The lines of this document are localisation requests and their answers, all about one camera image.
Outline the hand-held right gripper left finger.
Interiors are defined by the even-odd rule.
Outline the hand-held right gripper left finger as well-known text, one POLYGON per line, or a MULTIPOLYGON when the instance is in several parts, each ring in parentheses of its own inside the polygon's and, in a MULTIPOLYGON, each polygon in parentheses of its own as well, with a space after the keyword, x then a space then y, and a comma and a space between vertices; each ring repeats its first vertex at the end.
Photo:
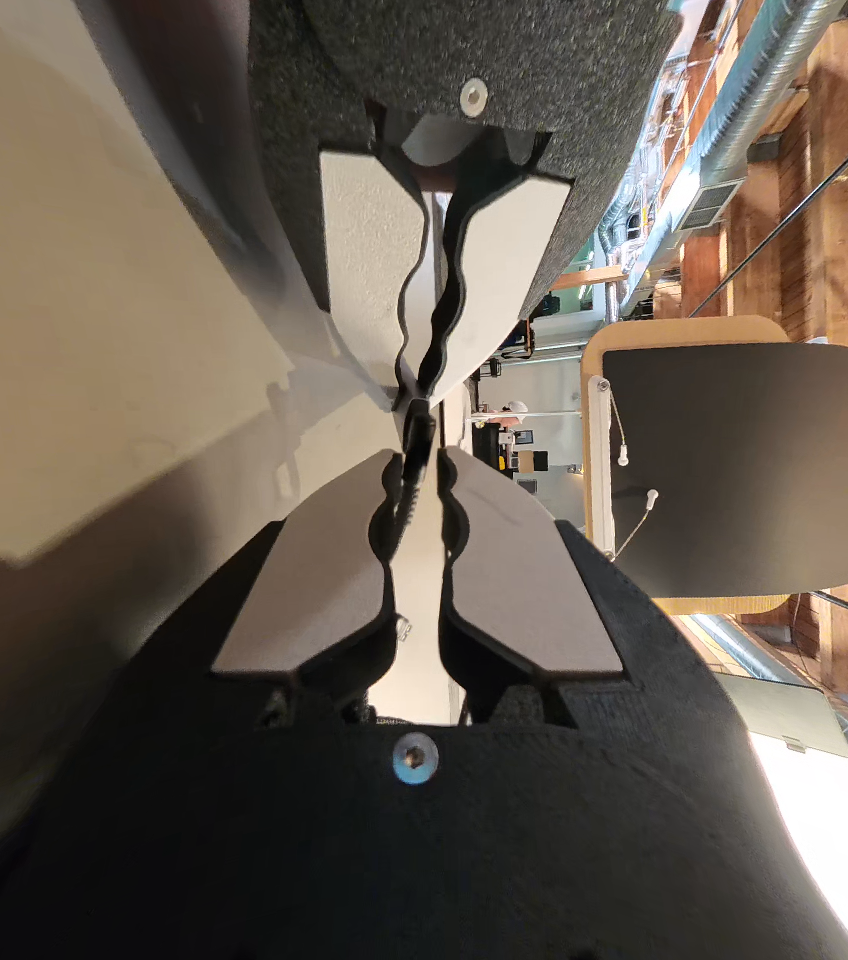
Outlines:
POLYGON ((371 543, 387 504, 383 448, 302 501, 286 518, 213 662, 214 674, 289 679, 384 610, 386 562, 371 543))

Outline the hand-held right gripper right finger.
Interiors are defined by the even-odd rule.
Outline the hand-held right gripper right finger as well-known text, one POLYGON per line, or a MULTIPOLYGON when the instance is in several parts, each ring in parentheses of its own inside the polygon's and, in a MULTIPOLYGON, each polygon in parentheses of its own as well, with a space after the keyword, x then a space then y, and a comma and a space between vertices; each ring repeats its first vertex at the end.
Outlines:
POLYGON ((540 502, 458 447, 440 450, 443 666, 460 685, 616 679, 622 659, 540 502))

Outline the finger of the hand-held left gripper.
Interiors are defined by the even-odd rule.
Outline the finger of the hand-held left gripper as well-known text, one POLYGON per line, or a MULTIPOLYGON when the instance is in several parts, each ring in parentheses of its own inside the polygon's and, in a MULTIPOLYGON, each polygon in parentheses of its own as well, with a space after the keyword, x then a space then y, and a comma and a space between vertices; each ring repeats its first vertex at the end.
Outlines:
POLYGON ((392 412, 406 390, 406 289, 422 263, 430 217, 393 150, 322 150, 319 170, 334 330, 370 395, 392 412))
POLYGON ((521 318, 571 185, 513 166, 461 175, 442 236, 446 283, 418 371, 436 405, 486 360, 521 318))

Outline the white vent grille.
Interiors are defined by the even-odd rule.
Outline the white vent grille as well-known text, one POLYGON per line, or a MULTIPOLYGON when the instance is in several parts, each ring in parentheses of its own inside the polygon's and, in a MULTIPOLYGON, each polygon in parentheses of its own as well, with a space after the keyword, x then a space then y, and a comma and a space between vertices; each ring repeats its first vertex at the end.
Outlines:
POLYGON ((676 219, 672 229, 676 233, 684 233, 702 231, 713 226, 745 180, 746 177, 736 177, 700 186, 688 208, 676 219))

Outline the studio light panel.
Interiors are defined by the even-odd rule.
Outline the studio light panel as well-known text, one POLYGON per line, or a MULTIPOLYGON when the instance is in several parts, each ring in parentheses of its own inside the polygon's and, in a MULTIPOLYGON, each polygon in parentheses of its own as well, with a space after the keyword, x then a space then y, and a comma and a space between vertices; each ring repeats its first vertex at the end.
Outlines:
POLYGON ((718 673, 742 716, 778 810, 848 931, 848 741, 816 688, 718 673))

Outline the silver ventilation duct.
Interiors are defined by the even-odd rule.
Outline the silver ventilation duct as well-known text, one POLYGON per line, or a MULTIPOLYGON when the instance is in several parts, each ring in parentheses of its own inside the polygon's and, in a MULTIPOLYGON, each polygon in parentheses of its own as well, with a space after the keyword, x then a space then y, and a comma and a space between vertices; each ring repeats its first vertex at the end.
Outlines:
POLYGON ((697 189, 747 177, 746 155, 752 142, 844 5, 843 1, 762 3, 644 246, 627 270, 619 293, 620 318, 648 296, 670 256, 694 233, 672 228, 697 189))

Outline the black board with wooden frame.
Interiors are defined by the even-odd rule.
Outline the black board with wooden frame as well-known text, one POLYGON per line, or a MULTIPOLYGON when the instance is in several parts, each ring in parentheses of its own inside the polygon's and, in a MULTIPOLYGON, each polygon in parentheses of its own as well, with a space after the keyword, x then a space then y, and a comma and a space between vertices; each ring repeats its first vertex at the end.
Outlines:
POLYGON ((628 450, 619 466, 613 426, 618 542, 659 493, 613 560, 640 590, 711 613, 848 585, 848 345, 793 342, 760 316, 610 324, 580 360, 583 470, 592 376, 610 383, 628 450))

